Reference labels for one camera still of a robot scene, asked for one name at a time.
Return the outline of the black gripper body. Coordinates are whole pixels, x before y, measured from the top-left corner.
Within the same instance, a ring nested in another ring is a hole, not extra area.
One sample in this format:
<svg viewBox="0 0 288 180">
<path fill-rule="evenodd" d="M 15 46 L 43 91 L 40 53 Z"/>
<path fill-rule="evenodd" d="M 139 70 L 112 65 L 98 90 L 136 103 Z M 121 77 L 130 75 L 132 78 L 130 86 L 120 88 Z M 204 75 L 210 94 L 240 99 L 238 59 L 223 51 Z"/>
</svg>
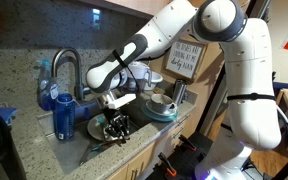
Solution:
<svg viewBox="0 0 288 180">
<path fill-rule="evenodd" d="M 115 130 L 119 130 L 121 134 L 123 134 L 121 130 L 121 120 L 124 116 L 118 109 L 109 109 L 108 104 L 114 100 L 117 100 L 116 96 L 111 93 L 104 93 L 97 98 L 97 102 L 100 108 L 104 112 L 104 116 L 110 123 L 110 126 L 113 127 Z"/>
</svg>

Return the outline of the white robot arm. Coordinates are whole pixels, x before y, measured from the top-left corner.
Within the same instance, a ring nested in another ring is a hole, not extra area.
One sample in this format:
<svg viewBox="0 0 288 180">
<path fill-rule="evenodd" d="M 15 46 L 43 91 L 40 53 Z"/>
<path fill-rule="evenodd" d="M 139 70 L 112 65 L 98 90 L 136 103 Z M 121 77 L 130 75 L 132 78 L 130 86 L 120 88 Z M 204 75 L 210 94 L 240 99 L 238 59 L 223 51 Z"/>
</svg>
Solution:
<svg viewBox="0 0 288 180">
<path fill-rule="evenodd" d="M 110 89 L 111 80 L 135 60 L 152 60 L 183 34 L 222 50 L 217 79 L 226 83 L 227 110 L 219 133 L 194 168 L 195 180 L 246 180 L 242 167 L 254 150 L 281 142 L 272 80 L 271 37 L 267 23 L 250 18 L 236 0 L 205 0 L 193 6 L 173 0 L 106 59 L 91 66 L 92 91 Z"/>
</svg>

